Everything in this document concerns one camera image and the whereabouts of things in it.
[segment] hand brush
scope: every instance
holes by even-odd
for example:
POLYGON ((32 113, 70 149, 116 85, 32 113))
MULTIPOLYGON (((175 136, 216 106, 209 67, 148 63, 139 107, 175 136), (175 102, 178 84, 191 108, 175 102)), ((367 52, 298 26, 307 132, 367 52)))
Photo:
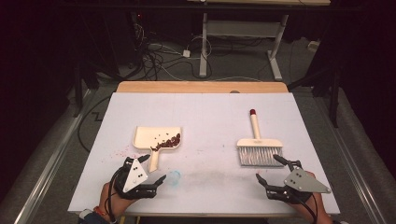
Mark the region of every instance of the hand brush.
POLYGON ((250 121, 254 132, 254 139, 240 139, 237 142, 239 158, 246 166, 283 166, 273 157, 282 156, 282 143, 277 139, 261 139, 256 111, 250 110, 250 121))

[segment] table leg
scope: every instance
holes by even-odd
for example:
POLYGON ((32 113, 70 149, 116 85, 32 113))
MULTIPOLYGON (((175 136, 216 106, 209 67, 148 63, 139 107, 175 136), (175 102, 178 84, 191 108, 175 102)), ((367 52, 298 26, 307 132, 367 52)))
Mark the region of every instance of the table leg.
POLYGON ((279 27, 276 32, 276 39, 275 39, 275 44, 272 50, 268 50, 268 60, 271 64, 271 68, 274 74, 274 78, 276 81, 282 81, 282 75, 280 74, 279 66, 277 65, 276 62, 276 53, 277 49, 279 48, 280 41, 282 40, 282 35, 283 32, 285 31, 286 28, 286 22, 288 21, 289 15, 284 15, 282 17, 282 22, 279 24, 279 27))
POLYGON ((199 66, 199 76, 206 77, 206 66, 207 66, 207 49, 206 49, 206 38, 207 38, 207 13, 204 13, 204 19, 202 23, 202 49, 201 49, 201 63, 199 66))

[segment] wooden brush handle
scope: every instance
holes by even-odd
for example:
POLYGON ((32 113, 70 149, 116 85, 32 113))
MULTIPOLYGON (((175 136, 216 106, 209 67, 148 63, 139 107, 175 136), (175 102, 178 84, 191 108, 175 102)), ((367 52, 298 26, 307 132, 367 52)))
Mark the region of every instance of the wooden brush handle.
POLYGON ((257 121, 256 110, 250 110, 250 121, 253 128, 254 138, 260 139, 259 122, 257 121))

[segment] desk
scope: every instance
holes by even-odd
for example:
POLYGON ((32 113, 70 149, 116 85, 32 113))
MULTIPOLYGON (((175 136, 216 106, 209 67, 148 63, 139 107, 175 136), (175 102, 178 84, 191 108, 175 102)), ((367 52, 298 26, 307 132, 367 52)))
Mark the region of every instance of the desk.
MULTIPOLYGON (((255 5, 303 5, 305 7, 312 6, 328 6, 330 0, 206 0, 205 4, 210 3, 228 3, 228 4, 255 4, 255 5)), ((204 13, 203 31, 202 31, 202 49, 200 62, 200 77, 206 77, 207 65, 207 36, 208 35, 232 35, 232 36, 252 36, 252 37, 274 37, 275 42, 272 50, 267 51, 267 56, 273 75, 276 81, 282 81, 279 66, 276 62, 276 54, 282 40, 283 32, 289 15, 283 15, 280 22, 260 22, 260 21, 214 21, 207 18, 204 13)))
MULTIPOLYGON (((125 158, 149 153, 132 145, 135 127, 146 125, 180 126, 182 140, 176 150, 161 152, 159 169, 149 174, 147 183, 167 175, 157 196, 134 203, 127 215, 295 216, 284 203, 268 200, 255 176, 259 173, 270 184, 283 186, 289 168, 240 166, 236 142, 253 136, 251 108, 258 112, 263 138, 279 139, 285 158, 300 160, 330 186, 293 95, 283 83, 123 82, 111 98, 68 211, 96 206, 103 184, 125 158)), ((330 214, 339 213, 332 194, 323 194, 323 201, 330 214)))

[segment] sleeve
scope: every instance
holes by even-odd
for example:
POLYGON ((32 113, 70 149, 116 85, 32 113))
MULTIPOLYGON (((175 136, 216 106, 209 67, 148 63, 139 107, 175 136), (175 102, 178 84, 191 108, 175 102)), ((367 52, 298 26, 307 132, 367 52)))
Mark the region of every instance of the sleeve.
POLYGON ((79 214, 78 224, 108 224, 108 222, 90 209, 85 209, 79 214))

